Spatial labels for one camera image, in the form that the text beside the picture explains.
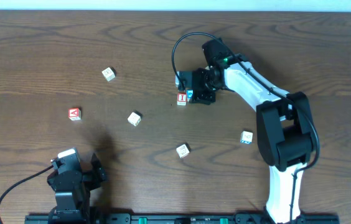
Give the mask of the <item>blue number 2 block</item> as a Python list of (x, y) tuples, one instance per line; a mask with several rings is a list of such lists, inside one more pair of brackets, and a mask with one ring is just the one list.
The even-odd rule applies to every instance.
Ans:
[(187, 90), (186, 94), (187, 94), (187, 102), (190, 102), (192, 97), (193, 97), (194, 91), (193, 90)]

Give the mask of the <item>red letter I block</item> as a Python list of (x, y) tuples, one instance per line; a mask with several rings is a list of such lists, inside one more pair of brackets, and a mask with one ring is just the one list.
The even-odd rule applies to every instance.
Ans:
[(177, 94), (177, 105), (185, 106), (187, 104), (187, 94), (186, 93), (178, 93)]

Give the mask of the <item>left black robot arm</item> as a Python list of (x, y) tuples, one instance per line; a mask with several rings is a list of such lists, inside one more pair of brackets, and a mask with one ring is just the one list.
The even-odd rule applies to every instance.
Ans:
[(47, 183), (55, 192), (56, 220), (51, 223), (91, 223), (90, 193), (101, 187), (107, 175), (99, 158), (93, 154), (91, 169), (82, 170), (76, 149), (69, 149), (51, 160), (54, 171)]

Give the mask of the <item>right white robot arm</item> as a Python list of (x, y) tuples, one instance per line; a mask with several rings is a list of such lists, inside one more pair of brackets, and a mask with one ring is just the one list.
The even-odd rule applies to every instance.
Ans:
[(259, 152), (269, 166), (269, 197), (264, 220), (270, 223), (304, 221), (299, 209), (303, 172), (316, 164), (319, 137), (307, 96), (289, 93), (260, 75), (222, 39), (202, 45), (207, 68), (178, 72), (179, 89), (192, 90), (193, 103), (211, 104), (218, 90), (237, 93), (256, 113)]

